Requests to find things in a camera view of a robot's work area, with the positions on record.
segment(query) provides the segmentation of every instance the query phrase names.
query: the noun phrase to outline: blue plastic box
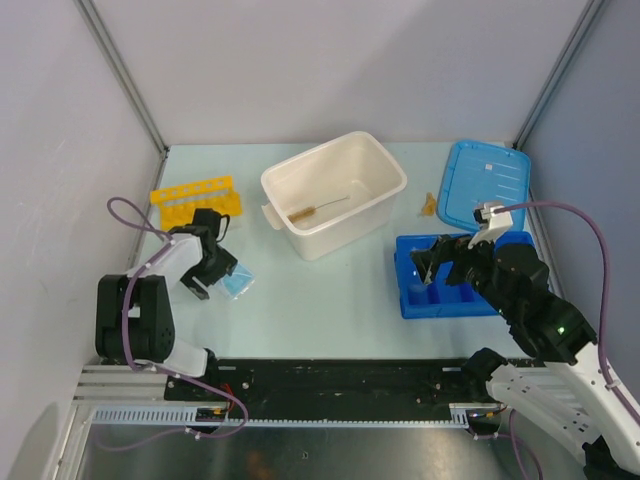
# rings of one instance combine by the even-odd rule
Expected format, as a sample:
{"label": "blue plastic box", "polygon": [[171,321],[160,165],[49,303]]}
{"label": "blue plastic box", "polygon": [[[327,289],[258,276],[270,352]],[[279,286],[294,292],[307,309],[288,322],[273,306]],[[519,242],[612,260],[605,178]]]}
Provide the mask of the blue plastic box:
{"label": "blue plastic box", "polygon": [[[475,232],[473,210],[484,202],[505,206],[527,201],[531,161],[522,152],[474,140],[451,148],[438,196],[438,217],[449,225]],[[524,210],[511,212],[511,231],[524,228]]]}
{"label": "blue plastic box", "polygon": [[[439,235],[404,235],[396,239],[396,276],[400,288],[400,309],[402,317],[478,317],[497,315],[497,312],[467,283],[450,287],[445,280],[451,271],[451,262],[438,270],[435,282],[425,286],[418,275],[409,253],[412,250],[431,248]],[[507,243],[533,245],[527,232],[507,232],[496,242],[496,248]]]}

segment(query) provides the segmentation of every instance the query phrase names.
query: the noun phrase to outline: light blue table surface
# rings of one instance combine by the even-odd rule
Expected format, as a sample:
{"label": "light blue table surface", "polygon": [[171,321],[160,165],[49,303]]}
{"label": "light blue table surface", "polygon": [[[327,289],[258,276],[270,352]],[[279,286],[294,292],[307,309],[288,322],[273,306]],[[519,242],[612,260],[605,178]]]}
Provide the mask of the light blue table surface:
{"label": "light blue table surface", "polygon": [[[490,347],[524,357],[499,316],[404,320],[393,265],[399,235],[460,230],[419,216],[427,192],[440,190],[452,143],[388,143],[408,177],[391,221],[314,262],[302,260],[264,218],[260,175],[313,145],[173,146],[159,188],[232,175],[244,214],[233,217],[222,245],[256,275],[237,300],[212,291],[200,301],[183,285],[171,292],[178,336],[219,357],[408,359],[467,357]],[[152,222],[158,225],[153,210]],[[525,229],[529,230],[527,221]],[[141,258],[159,247],[145,235]]]}

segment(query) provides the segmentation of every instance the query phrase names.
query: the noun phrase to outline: blue container lid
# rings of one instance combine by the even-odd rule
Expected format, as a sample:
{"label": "blue container lid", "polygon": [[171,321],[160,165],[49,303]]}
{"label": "blue container lid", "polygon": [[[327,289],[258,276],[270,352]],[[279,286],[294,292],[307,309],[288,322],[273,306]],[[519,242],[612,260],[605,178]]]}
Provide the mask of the blue container lid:
{"label": "blue container lid", "polygon": [[[473,210],[484,202],[505,206],[525,202],[529,195],[531,160],[522,152],[462,140],[451,148],[438,198],[438,217],[449,225],[475,232]],[[512,231],[524,229],[525,211],[511,213]]]}

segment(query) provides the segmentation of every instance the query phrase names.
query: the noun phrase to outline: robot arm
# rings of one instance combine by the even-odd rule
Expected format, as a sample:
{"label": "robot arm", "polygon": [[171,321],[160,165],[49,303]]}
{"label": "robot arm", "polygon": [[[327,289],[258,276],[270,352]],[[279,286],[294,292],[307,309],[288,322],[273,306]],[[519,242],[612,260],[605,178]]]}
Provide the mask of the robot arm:
{"label": "robot arm", "polygon": [[[218,245],[223,218],[214,210],[197,209],[189,225],[169,232],[171,247],[139,276],[128,310],[131,351],[137,361],[158,364],[191,377],[204,375],[207,351],[176,337],[169,291],[182,282],[205,300],[209,298],[207,287],[233,272],[237,260]],[[106,275],[98,283],[95,344],[103,358],[125,360],[124,293],[140,267],[122,275]]]}
{"label": "robot arm", "polygon": [[[549,269],[533,247],[506,244],[495,249],[494,242],[511,226],[510,214],[495,213],[498,208],[487,203],[474,212],[481,226],[474,236],[445,235],[431,249],[412,252],[418,274],[428,285],[441,264],[453,262],[447,285],[469,283],[505,318],[520,348],[562,378],[587,414],[528,383],[489,349],[471,357],[466,371],[496,401],[556,438],[586,464],[585,473],[640,474],[640,427],[605,385],[596,333],[575,306],[548,291]],[[624,393],[640,410],[626,389]],[[640,478],[635,475],[629,478]]]}

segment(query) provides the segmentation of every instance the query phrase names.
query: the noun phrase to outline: white container handle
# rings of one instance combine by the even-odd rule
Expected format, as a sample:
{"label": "white container handle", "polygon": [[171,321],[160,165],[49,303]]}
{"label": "white container handle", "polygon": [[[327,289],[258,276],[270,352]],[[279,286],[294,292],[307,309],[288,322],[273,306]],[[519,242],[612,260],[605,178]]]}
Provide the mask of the white container handle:
{"label": "white container handle", "polygon": [[262,213],[264,213],[267,221],[275,230],[281,230],[282,227],[284,227],[284,222],[280,218],[280,215],[278,215],[278,212],[276,212],[276,209],[273,208],[273,205],[270,203],[262,206]]}

